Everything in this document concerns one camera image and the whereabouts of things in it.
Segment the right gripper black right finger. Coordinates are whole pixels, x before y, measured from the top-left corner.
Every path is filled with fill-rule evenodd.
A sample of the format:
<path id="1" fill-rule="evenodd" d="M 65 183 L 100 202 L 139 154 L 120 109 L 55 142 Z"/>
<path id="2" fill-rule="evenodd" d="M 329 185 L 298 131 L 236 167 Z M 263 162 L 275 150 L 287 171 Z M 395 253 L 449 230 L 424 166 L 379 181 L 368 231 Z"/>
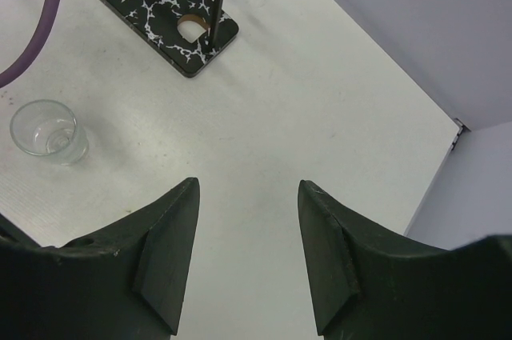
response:
<path id="1" fill-rule="evenodd" d="M 318 335 L 325 339 L 508 339 L 511 238 L 443 250 L 396 234 L 314 182 L 298 217 Z"/>

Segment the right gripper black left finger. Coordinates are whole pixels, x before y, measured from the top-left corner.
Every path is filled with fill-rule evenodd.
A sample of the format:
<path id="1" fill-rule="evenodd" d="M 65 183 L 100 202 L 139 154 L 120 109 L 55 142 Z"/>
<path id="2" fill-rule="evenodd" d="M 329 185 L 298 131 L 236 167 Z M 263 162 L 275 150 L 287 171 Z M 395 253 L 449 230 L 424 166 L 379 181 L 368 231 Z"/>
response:
<path id="1" fill-rule="evenodd" d="M 168 339 L 176 335 L 198 223 L 199 182 L 63 247 L 1 220 L 4 339 Z"/>

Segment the short clear glass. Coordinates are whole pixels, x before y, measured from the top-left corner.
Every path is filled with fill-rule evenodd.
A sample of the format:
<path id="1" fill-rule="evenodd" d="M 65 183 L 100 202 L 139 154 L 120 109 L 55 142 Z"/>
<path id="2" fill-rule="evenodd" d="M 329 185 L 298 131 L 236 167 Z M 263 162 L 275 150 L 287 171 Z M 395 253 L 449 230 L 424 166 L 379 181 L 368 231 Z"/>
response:
<path id="1" fill-rule="evenodd" d="M 10 120 L 10 136 L 24 153 L 64 166 L 84 158 L 90 146 L 74 112 L 49 99 L 21 106 Z"/>

